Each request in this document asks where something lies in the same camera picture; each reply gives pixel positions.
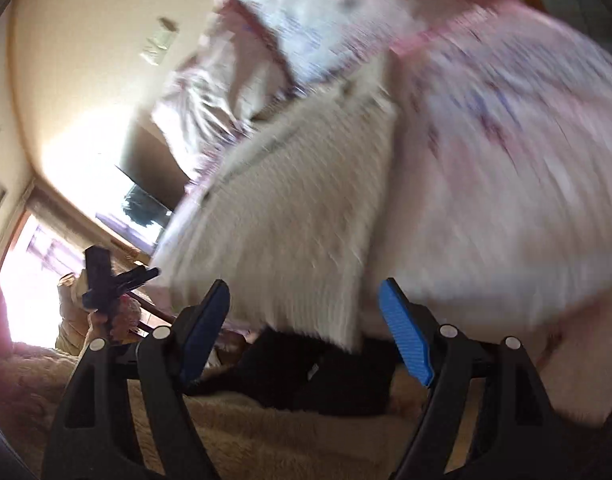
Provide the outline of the person's left hand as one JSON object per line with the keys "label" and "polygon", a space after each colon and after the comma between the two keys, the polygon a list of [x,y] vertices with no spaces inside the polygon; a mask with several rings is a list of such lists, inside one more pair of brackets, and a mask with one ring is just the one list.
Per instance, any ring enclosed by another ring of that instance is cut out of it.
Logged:
{"label": "person's left hand", "polygon": [[140,321],[141,308],[138,302],[128,296],[123,296],[112,318],[108,318],[99,310],[88,315],[89,328],[85,346],[97,338],[104,338],[107,341],[117,342],[117,344],[136,342],[139,339],[136,330],[139,328]]}

